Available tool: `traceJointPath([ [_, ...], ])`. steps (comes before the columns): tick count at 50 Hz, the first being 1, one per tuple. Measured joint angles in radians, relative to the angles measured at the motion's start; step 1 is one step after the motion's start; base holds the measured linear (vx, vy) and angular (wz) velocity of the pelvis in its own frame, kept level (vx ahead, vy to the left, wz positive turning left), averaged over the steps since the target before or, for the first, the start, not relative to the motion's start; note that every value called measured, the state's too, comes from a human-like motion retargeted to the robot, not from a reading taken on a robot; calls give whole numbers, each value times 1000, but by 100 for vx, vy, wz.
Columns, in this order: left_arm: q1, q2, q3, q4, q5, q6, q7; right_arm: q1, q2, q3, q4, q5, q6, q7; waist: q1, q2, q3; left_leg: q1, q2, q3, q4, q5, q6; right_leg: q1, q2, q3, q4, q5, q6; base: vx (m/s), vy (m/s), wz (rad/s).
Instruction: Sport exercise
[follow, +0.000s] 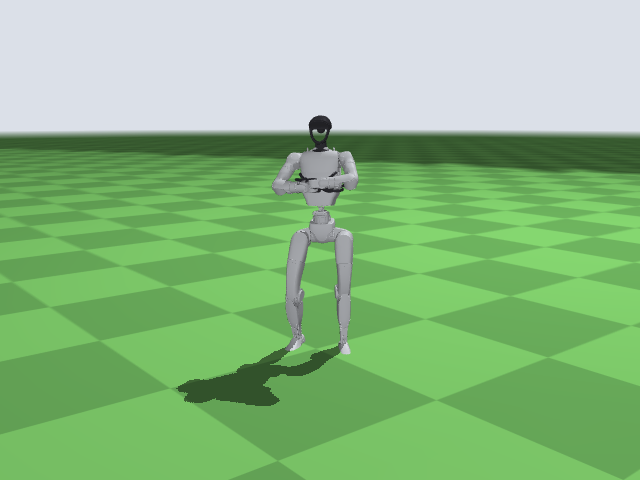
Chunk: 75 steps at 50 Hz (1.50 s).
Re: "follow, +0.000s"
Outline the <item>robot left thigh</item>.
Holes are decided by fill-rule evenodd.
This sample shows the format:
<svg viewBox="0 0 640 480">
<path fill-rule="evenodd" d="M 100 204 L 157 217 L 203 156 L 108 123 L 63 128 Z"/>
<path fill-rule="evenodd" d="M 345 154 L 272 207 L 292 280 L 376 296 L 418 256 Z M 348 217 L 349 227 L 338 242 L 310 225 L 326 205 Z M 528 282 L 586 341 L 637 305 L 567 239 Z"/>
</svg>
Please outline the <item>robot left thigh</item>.
<svg viewBox="0 0 640 480">
<path fill-rule="evenodd" d="M 338 283 L 335 285 L 335 299 L 342 294 L 350 295 L 351 276 L 353 266 L 353 235 L 342 228 L 334 228 L 335 259 L 337 265 Z"/>
</svg>

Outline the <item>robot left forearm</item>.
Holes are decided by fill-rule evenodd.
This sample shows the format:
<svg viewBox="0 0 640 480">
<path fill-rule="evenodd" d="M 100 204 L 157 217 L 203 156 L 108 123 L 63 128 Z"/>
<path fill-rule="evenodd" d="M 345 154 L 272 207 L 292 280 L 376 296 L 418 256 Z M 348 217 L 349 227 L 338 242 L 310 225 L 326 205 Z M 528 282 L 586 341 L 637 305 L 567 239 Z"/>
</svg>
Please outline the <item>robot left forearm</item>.
<svg viewBox="0 0 640 480">
<path fill-rule="evenodd" d="M 355 178 L 355 175 L 352 173 L 344 174 L 335 177 L 327 177 L 319 178 L 316 180 L 309 180 L 308 184 L 309 188 L 320 188 L 320 189 L 341 189 L 343 182 L 351 181 Z"/>
</svg>

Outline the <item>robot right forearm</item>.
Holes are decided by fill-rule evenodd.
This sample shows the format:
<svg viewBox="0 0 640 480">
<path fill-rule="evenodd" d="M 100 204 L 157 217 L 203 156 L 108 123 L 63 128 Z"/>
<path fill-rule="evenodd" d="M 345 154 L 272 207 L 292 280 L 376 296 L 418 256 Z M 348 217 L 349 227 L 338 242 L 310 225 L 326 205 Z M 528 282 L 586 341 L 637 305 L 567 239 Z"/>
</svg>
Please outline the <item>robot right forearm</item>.
<svg viewBox="0 0 640 480">
<path fill-rule="evenodd" d="M 300 192 L 314 193 L 318 191 L 318 189 L 309 188 L 310 185 L 308 184 L 308 182 L 305 183 L 305 181 L 306 180 L 303 180 L 301 182 L 299 181 L 292 182 L 292 181 L 278 179 L 273 182 L 273 187 L 277 189 L 283 189 L 287 194 L 300 193 Z"/>
</svg>

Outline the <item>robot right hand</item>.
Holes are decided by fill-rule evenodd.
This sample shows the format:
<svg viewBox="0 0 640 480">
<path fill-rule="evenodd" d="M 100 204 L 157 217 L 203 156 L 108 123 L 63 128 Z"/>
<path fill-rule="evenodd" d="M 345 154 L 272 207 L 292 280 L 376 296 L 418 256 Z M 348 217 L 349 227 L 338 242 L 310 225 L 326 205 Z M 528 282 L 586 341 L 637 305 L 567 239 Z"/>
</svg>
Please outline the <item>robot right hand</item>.
<svg viewBox="0 0 640 480">
<path fill-rule="evenodd" d="M 333 177 L 333 176 L 334 176 L 334 175 L 336 175 L 336 174 L 337 174 L 337 172 L 334 172 L 334 173 L 333 173 L 333 174 L 331 174 L 329 177 Z M 343 184 L 343 183 L 342 183 L 342 184 Z M 342 187 L 341 187 L 342 189 L 336 189 L 336 190 L 334 190 L 334 189 L 328 189 L 328 188 L 325 188 L 325 189 L 320 189 L 320 188 L 318 188 L 318 191 L 317 191 L 317 192 L 320 192 L 321 190 L 323 190 L 324 192 L 328 192 L 328 193 L 332 193 L 332 192 L 342 192 L 342 191 L 344 190 L 344 189 L 343 189 L 343 187 L 344 187 L 344 184 L 343 184 L 343 185 L 342 185 Z M 314 192 L 314 193 L 317 193 L 317 192 Z"/>
</svg>

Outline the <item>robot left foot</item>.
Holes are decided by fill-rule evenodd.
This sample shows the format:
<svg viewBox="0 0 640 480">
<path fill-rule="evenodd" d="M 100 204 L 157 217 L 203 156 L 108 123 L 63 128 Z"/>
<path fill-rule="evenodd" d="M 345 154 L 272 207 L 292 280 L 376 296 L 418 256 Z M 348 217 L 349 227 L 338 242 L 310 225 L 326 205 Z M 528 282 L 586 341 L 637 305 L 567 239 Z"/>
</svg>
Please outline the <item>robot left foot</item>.
<svg viewBox="0 0 640 480">
<path fill-rule="evenodd" d="M 340 343 L 340 341 L 339 341 L 339 343 Z M 338 343 L 339 350 L 340 350 L 340 352 L 342 354 L 350 354 L 351 353 L 349 344 L 347 342 L 345 342 L 343 340 L 341 344 L 339 344 L 339 343 Z"/>
</svg>

